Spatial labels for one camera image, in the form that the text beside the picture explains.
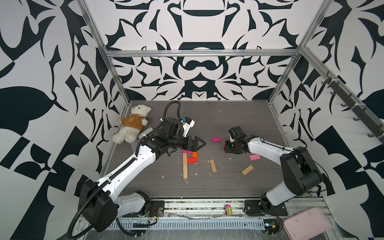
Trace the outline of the red block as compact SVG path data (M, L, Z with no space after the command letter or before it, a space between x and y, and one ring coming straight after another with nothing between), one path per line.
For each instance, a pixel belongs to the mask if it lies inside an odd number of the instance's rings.
M197 164L198 158L187 158L187 163L188 164Z

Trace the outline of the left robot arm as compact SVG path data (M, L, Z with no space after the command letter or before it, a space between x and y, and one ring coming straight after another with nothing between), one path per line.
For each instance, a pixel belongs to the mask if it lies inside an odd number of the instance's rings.
M177 149L197 152L205 146L199 137L188 136L195 121L189 117L177 120L163 119L161 125L140 139L137 150L120 166L96 182L86 181L80 191L78 212L71 222L68 233L80 216L90 224L88 231L104 231L113 221L123 215L137 213L145 215L151 199L142 191L136 191L126 200L119 197L123 189L146 167L163 154Z

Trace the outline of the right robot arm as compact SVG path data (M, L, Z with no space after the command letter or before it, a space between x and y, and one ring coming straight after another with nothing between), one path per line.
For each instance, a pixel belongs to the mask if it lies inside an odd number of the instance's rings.
M301 196L323 182L316 161L303 147L289 148L256 136L240 136L225 141L224 151L230 154L252 153L267 158L282 169L283 181L261 196L261 208L269 210Z

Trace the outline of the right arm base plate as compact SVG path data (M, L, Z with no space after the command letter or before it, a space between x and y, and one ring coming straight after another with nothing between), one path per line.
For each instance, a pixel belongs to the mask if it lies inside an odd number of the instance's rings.
M288 211L284 203L273 206L263 200L245 200L243 211L251 217L287 216Z

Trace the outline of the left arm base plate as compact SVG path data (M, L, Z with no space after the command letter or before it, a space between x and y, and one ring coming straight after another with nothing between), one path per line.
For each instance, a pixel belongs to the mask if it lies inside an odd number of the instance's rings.
M164 215L165 202L154 200L150 203L145 203L144 208L138 213L130 213L124 215L124 218L133 218L133 217L162 217Z

